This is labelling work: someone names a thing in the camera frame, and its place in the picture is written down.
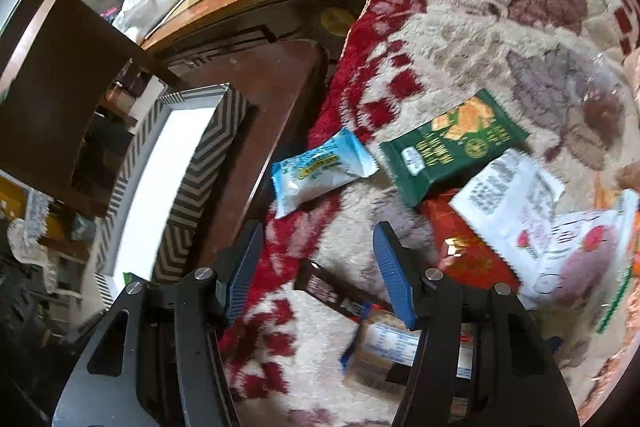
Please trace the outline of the clear bag red fruit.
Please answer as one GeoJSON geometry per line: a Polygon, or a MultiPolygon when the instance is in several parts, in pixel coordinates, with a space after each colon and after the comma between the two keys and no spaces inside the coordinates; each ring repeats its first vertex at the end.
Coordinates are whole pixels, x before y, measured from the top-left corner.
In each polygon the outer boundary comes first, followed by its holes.
{"type": "Polygon", "coordinates": [[[570,54],[567,89],[570,101],[582,111],[587,126],[606,147],[622,139],[625,106],[622,84],[603,54],[570,54]]]}

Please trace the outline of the dark green cracker packet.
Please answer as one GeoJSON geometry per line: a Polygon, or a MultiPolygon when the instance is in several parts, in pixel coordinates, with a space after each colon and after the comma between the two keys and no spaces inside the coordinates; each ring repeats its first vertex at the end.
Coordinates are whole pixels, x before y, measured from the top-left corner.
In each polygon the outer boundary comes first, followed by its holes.
{"type": "Polygon", "coordinates": [[[527,138],[528,132],[482,89],[380,147],[402,200],[416,207],[433,188],[482,169],[527,138]]]}

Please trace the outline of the red snack packet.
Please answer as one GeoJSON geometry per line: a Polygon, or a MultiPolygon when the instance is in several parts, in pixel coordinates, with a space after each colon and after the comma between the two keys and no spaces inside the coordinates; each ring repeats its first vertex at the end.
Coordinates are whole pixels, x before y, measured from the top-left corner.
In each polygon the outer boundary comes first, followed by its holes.
{"type": "Polygon", "coordinates": [[[483,239],[450,206],[457,188],[434,193],[418,209],[430,221],[437,251],[437,268],[457,283],[489,289],[506,283],[514,291],[520,281],[483,239]]]}

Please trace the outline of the white plastic bag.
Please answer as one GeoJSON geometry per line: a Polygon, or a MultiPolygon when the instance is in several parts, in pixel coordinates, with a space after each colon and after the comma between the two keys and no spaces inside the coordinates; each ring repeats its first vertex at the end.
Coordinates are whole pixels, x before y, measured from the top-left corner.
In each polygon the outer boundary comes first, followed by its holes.
{"type": "Polygon", "coordinates": [[[166,18],[182,0],[125,0],[112,26],[137,44],[166,18]]]}

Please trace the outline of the striped cardboard tray box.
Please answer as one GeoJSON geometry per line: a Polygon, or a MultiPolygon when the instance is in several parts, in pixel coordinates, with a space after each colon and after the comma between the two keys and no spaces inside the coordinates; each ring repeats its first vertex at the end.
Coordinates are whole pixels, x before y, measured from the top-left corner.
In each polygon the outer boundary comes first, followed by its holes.
{"type": "Polygon", "coordinates": [[[137,125],[100,234],[96,274],[104,307],[137,275],[178,281],[198,222],[250,103],[229,83],[159,96],[137,125]]]}

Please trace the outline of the dark brown chocolate bar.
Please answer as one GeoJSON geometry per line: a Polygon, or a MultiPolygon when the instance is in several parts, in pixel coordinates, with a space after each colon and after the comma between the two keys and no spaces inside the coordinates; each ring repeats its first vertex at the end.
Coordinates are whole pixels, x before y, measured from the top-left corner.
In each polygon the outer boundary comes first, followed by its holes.
{"type": "Polygon", "coordinates": [[[366,317],[371,309],[392,311],[388,303],[347,283],[309,259],[303,259],[299,263],[294,289],[311,295],[354,322],[366,317]]]}

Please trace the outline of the dark wooden chair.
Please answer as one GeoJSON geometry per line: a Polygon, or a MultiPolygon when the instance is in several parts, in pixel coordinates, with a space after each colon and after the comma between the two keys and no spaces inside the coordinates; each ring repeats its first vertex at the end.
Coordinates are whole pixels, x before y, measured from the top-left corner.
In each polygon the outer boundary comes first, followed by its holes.
{"type": "Polygon", "coordinates": [[[189,85],[81,0],[18,0],[1,31],[1,169],[90,217],[107,213],[114,176],[93,180],[87,133],[99,109],[129,133],[149,79],[189,85]]]}

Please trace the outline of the light blue snack packet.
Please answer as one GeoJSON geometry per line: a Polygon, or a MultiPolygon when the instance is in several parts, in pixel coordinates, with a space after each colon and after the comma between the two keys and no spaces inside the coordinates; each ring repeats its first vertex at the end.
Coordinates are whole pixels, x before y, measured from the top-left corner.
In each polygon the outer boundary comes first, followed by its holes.
{"type": "Polygon", "coordinates": [[[343,128],[323,144],[303,154],[275,162],[271,181],[276,194],[276,219],[304,202],[378,172],[378,163],[356,135],[343,128]]]}

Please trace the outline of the red floral plush blanket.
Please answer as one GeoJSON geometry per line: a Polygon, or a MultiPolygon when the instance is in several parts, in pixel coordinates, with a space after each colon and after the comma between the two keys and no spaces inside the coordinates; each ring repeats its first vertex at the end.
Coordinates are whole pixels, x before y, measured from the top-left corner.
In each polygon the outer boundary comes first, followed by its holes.
{"type": "MultiPolygon", "coordinates": [[[[367,0],[347,36],[307,143],[348,129],[374,156],[480,90],[528,135],[529,153],[565,187],[561,212],[584,210],[597,181],[639,158],[639,114],[623,87],[624,131],[605,146],[567,85],[590,58],[615,72],[639,44],[639,0],[367,0]]],[[[376,222],[390,222],[424,261],[437,256],[431,225],[398,194],[386,167],[367,180],[269,216],[244,317],[221,343],[245,426],[386,426],[395,404],[347,386],[340,358],[356,324],[294,286],[314,259],[382,295],[372,253],[376,222]]]]}

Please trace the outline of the white pink strawberry packet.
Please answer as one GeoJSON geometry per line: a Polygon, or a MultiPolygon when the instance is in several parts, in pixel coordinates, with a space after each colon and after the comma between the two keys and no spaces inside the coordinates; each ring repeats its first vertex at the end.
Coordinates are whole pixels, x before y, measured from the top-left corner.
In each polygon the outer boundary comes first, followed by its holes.
{"type": "Polygon", "coordinates": [[[638,202],[637,192],[624,190],[611,209],[556,217],[533,276],[522,280],[523,306],[579,309],[603,296],[628,260],[638,202]]]}

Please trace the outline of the white barcode snack packet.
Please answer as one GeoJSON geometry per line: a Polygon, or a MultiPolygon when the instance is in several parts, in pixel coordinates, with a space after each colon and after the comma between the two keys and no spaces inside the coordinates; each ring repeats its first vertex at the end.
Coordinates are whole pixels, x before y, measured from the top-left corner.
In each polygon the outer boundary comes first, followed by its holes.
{"type": "Polygon", "coordinates": [[[548,248],[564,184],[529,155],[509,148],[450,200],[450,207],[520,280],[548,248]]]}

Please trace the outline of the blue white biscuit pack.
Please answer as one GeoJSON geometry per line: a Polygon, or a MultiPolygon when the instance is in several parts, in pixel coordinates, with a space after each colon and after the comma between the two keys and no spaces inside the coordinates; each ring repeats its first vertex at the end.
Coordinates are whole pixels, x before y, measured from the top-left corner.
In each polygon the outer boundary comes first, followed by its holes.
{"type": "MultiPolygon", "coordinates": [[[[475,327],[462,324],[456,393],[451,416],[463,417],[471,393],[475,327]]],[[[360,392],[398,402],[406,390],[420,340],[393,313],[378,306],[363,310],[356,335],[341,357],[344,383],[360,392]]]]}

